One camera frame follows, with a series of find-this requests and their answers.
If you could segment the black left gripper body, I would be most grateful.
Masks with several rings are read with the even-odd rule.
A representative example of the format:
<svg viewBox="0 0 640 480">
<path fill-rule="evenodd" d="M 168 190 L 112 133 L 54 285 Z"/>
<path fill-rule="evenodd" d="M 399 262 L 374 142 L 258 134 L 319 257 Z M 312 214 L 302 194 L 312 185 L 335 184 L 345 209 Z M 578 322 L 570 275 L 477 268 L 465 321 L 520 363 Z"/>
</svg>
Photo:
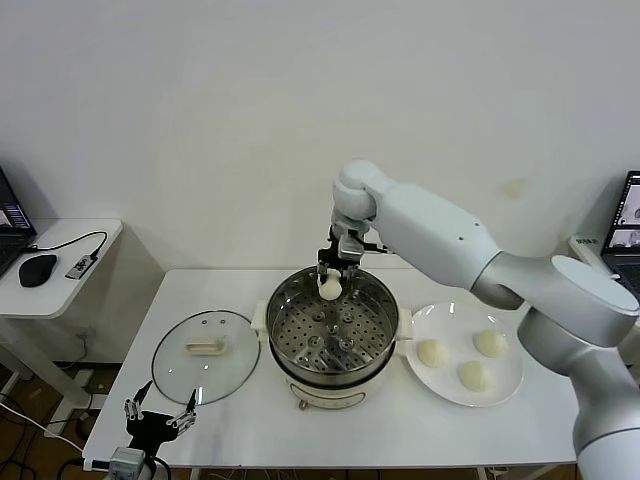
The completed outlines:
<svg viewBox="0 0 640 480">
<path fill-rule="evenodd" d="M 178 429 L 167 422 L 172 417 L 166 414 L 144 411 L 142 418 L 128 419 L 126 431 L 131 436 L 128 447 L 138 450 L 158 450 L 164 443 L 178 437 Z"/>
</svg>

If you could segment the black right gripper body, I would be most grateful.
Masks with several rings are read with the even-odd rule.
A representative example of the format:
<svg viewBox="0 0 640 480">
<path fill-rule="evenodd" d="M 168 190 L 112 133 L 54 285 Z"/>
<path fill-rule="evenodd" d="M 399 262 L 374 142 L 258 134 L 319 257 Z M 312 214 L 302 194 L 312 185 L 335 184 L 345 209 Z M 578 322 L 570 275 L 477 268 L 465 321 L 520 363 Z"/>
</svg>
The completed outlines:
<svg viewBox="0 0 640 480">
<path fill-rule="evenodd" d="M 358 231 L 352 228 L 333 227 L 328 233 L 329 246 L 318 251 L 318 261 L 325 261 L 329 269 L 342 273 L 348 267 L 358 268 Z"/>
</svg>

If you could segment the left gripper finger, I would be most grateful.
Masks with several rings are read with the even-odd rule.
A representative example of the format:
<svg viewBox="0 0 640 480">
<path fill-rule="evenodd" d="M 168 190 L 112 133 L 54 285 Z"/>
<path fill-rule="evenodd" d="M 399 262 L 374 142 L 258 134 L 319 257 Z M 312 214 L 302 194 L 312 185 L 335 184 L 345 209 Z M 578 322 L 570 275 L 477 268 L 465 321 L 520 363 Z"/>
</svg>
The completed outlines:
<svg viewBox="0 0 640 480">
<path fill-rule="evenodd" d="M 149 380 L 140 389 L 137 390 L 132 399 L 126 399 L 124 402 L 124 412 L 127 418 L 142 418 L 143 411 L 141 409 L 142 403 L 153 384 L 152 380 Z"/>
<path fill-rule="evenodd" d="M 167 426 L 172 431 L 175 431 L 177 435 L 182 435 L 196 421 L 196 405 L 197 405 L 197 389 L 194 389 L 186 404 L 184 411 L 170 418 L 167 421 Z"/>
</svg>

